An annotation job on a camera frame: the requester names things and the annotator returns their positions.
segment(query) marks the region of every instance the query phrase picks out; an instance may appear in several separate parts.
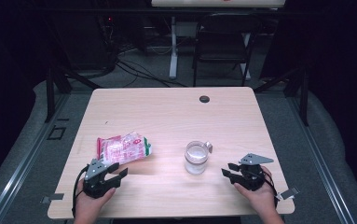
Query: dark background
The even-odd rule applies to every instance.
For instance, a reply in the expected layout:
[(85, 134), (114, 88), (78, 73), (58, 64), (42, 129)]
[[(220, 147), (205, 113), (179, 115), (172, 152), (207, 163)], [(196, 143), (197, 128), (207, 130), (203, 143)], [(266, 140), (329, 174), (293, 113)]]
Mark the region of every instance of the dark background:
[[(56, 25), (59, 18), (24, 14), (22, 4), (0, 0), (0, 164), (31, 113), (33, 87), (45, 80), (50, 67), (59, 63), (103, 68), (108, 64), (108, 49), (103, 48), (100, 31), (92, 26), (94, 18), (77, 19), (74, 23), (88, 29), (89, 35), (72, 38)], [(288, 1), (286, 9), (321, 9), (327, 16), (311, 21), (280, 21), (261, 76), (279, 76), (302, 64), (308, 67), (310, 90), (340, 130), (346, 161), (357, 180), (357, 1)], [(47, 26), (46, 20), (55, 26)], [(76, 59), (76, 53), (70, 50), (83, 49), (70, 48), (70, 44), (88, 47), (85, 50), (93, 50), (97, 57)]]

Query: desk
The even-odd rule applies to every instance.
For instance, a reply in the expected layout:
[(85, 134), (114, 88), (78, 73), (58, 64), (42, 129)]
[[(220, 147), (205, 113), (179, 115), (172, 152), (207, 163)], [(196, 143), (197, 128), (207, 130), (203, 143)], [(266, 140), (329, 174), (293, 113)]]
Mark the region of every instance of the desk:
[[(285, 0), (152, 0), (152, 7), (283, 7)], [(176, 49), (175, 17), (172, 17), (172, 60), (170, 63), (170, 78), (176, 78), (178, 54)], [(243, 72), (246, 64), (241, 64)]]
[[(202, 95), (210, 97), (202, 103)], [(254, 214), (222, 176), (221, 168), (247, 153), (274, 160), (265, 164), (276, 190), (288, 189), (254, 92), (250, 88), (98, 89), (92, 94), (56, 193), (50, 218), (72, 218), (72, 190), (79, 171), (96, 156), (97, 137), (135, 131), (152, 144), (152, 154), (121, 165), (129, 167), (113, 199), (100, 217), (225, 217)], [(213, 154), (201, 175), (184, 167), (185, 147), (194, 140), (210, 141)], [(277, 210), (290, 214), (291, 199)]]

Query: food wrapper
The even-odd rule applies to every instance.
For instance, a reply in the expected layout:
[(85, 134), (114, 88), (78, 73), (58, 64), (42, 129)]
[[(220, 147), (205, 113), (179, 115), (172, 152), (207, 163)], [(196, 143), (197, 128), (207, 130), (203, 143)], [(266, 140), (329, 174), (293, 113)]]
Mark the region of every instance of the food wrapper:
[(97, 155), (100, 162), (111, 165), (125, 164), (149, 156), (152, 153), (148, 140), (136, 132), (125, 136), (97, 139)]

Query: hand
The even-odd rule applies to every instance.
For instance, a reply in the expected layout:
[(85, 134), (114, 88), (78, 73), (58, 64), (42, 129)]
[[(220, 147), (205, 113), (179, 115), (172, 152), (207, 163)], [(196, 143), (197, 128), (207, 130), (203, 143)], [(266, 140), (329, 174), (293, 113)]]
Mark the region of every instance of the hand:
[(76, 219), (75, 224), (94, 223), (99, 215), (103, 205), (105, 205), (114, 195), (116, 189), (109, 189), (104, 196), (98, 199), (91, 198), (83, 192), (83, 179), (77, 185), (79, 195), (76, 197)]
[[(261, 167), (265, 173), (271, 176), (271, 172), (268, 168), (264, 166)], [(269, 176), (265, 175), (266, 180), (270, 182)], [(264, 183), (263, 186), (256, 191), (248, 190), (238, 183), (235, 183), (234, 187), (241, 195), (250, 201), (251, 207), (257, 212), (264, 223), (283, 223), (274, 206), (274, 192), (269, 184)]]

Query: chair backrest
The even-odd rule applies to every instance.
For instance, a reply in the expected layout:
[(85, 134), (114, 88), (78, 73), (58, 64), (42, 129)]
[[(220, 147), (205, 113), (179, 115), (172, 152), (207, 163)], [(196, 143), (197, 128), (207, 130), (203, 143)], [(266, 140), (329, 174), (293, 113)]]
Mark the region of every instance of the chair backrest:
[(258, 32), (262, 22), (254, 15), (238, 13), (213, 13), (201, 18), (198, 31), (236, 34)]

